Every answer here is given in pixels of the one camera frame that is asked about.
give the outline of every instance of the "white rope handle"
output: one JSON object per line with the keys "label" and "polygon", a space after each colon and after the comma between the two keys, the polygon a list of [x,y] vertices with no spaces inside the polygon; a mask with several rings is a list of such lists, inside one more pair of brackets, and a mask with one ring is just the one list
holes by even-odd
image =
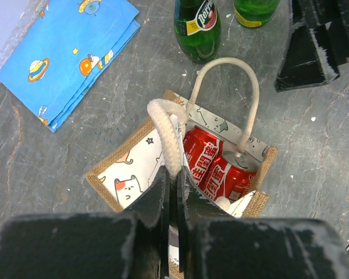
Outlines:
{"label": "white rope handle", "polygon": [[154,99],[147,105],[147,112],[155,124],[162,143],[163,158],[172,182],[177,179],[181,170],[181,154],[175,128],[170,121],[169,114],[177,116],[182,129],[182,139],[185,137],[187,114],[178,103],[164,99]]}
{"label": "white rope handle", "polygon": [[247,73],[248,77],[252,82],[252,106],[251,106],[250,113],[248,115],[247,124],[237,144],[238,150],[243,153],[245,150],[245,145],[252,133],[252,128],[254,126],[257,107],[258,107],[258,101],[260,97],[260,90],[259,90],[256,74],[253,71],[253,69],[247,63],[245,63],[245,61],[242,61],[240,59],[233,58],[233,57],[224,57],[224,58],[215,59],[207,63],[198,73],[198,77],[197,77],[197,80],[195,81],[193,92],[191,93],[190,99],[186,104],[186,112],[189,115],[191,110],[193,109],[205,74],[208,72],[210,68],[220,64],[234,64],[236,66],[241,67]]}
{"label": "white rope handle", "polygon": [[191,94],[190,100],[186,104],[186,110],[178,103],[174,103],[172,101],[164,99],[154,99],[147,105],[147,112],[149,113],[152,121],[154,122],[156,130],[158,131],[159,137],[161,139],[163,158],[166,168],[168,169],[171,182],[176,181],[177,175],[181,170],[181,154],[179,143],[176,137],[175,128],[172,122],[170,121],[168,113],[173,113],[178,117],[178,121],[181,124],[183,139],[185,137],[185,124],[187,122],[188,115],[190,114],[191,110],[195,105],[200,85],[206,72],[216,65],[225,63],[234,64],[241,67],[248,74],[252,82],[252,106],[250,114],[248,116],[246,128],[237,145],[238,150],[240,152],[244,152],[245,144],[251,136],[251,131],[254,125],[256,111],[258,107],[258,80],[253,69],[244,61],[231,57],[219,58],[209,62],[200,70],[197,80],[195,81],[193,93]]}

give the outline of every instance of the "soda can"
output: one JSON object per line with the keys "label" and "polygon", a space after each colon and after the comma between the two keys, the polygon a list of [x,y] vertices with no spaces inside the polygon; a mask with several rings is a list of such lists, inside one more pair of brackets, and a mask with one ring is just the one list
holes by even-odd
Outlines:
{"label": "soda can", "polygon": [[213,160],[222,151],[217,135],[194,126],[184,139],[184,150],[195,184],[201,188]]}
{"label": "soda can", "polygon": [[213,201],[225,196],[234,202],[248,193],[257,169],[257,164],[245,155],[224,151],[213,162],[202,190]]}

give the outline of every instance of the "green glass bottle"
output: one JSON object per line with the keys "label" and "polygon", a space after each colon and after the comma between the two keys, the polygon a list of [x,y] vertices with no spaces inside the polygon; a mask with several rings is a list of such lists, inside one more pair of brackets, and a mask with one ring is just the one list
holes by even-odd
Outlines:
{"label": "green glass bottle", "polygon": [[234,0],[237,20],[245,27],[256,28],[272,17],[279,0]]}
{"label": "green glass bottle", "polygon": [[195,63],[211,61],[219,49],[221,23],[212,0],[176,0],[174,31],[186,56]]}

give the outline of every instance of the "gray stone surface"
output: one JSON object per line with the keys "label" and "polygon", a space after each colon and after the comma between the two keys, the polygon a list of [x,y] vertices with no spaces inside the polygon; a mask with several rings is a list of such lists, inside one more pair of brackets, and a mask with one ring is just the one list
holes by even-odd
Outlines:
{"label": "gray stone surface", "polygon": [[[149,100],[167,88],[190,96],[201,66],[180,52],[173,1],[132,3],[141,11],[139,33],[57,133],[0,86],[0,225],[23,213],[110,210],[86,172],[147,117]],[[256,71],[261,98],[253,134],[279,148],[262,186],[270,195],[263,216],[323,219],[348,240],[349,67],[332,85],[277,93],[273,82],[288,37],[286,1],[257,30],[236,22],[232,1],[216,4],[222,19],[218,56],[242,58]],[[212,69],[199,96],[201,106],[240,127],[250,102],[250,82],[233,66]]]}

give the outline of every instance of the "blue fabric with planet print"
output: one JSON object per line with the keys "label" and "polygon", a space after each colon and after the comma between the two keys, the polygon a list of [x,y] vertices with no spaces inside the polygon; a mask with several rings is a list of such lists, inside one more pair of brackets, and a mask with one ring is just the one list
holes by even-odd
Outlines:
{"label": "blue fabric with planet print", "polygon": [[0,81],[55,132],[137,32],[125,0],[51,0],[0,71]]}

